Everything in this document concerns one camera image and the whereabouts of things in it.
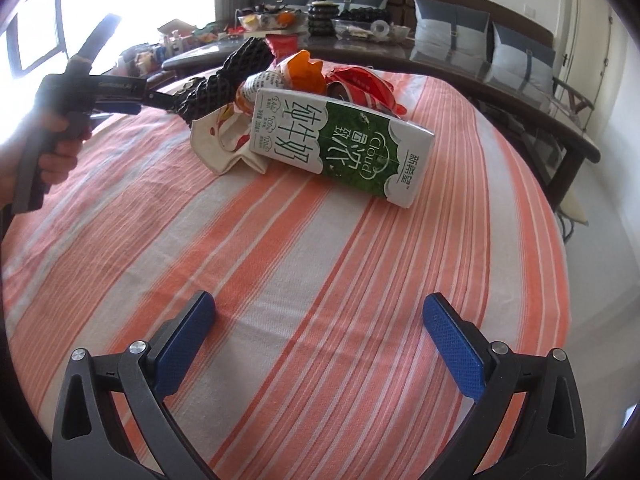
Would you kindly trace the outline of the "person's left hand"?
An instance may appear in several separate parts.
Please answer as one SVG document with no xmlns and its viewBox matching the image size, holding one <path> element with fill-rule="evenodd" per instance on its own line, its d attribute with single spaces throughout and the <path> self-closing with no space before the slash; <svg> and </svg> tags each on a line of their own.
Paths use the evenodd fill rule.
<svg viewBox="0 0 640 480">
<path fill-rule="evenodd" d="M 44 129 L 56 139 L 54 149 L 40 155 L 38 166 L 45 184 L 58 185 L 64 182 L 78 164 L 78 155 L 84 143 L 91 139 L 89 126 L 76 139 L 64 139 L 63 132 L 68 120 L 50 110 L 33 110 L 18 125 L 13 136 L 1 145 L 1 207 L 13 202 L 18 165 L 28 138 L 33 132 Z"/>
</svg>

